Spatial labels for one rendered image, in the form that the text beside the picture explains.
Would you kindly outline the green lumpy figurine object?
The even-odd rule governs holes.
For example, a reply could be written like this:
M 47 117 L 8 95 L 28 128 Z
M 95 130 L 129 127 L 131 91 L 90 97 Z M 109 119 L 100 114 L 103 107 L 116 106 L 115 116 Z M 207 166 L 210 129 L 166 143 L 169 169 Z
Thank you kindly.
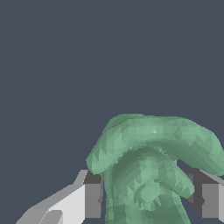
M 87 156 L 87 168 L 103 175 L 105 224 L 191 224 L 181 199 L 194 193 L 194 185 L 178 160 L 224 175 L 220 140 L 192 120 L 142 114 L 110 119 Z

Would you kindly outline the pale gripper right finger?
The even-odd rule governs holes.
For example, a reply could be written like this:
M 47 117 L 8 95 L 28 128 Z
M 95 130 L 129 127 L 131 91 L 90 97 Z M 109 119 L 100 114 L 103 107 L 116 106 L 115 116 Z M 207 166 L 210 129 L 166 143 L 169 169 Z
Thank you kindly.
M 202 218 L 218 218 L 224 223 L 224 180 L 202 170 L 186 172 L 194 185 L 188 198 Z

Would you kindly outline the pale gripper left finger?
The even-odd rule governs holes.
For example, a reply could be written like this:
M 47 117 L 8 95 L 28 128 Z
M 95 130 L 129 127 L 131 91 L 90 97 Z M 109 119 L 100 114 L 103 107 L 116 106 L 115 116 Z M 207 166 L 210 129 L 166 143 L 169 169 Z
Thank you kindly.
M 75 181 L 29 208 L 16 224 L 82 224 L 102 215 L 103 174 L 80 170 Z

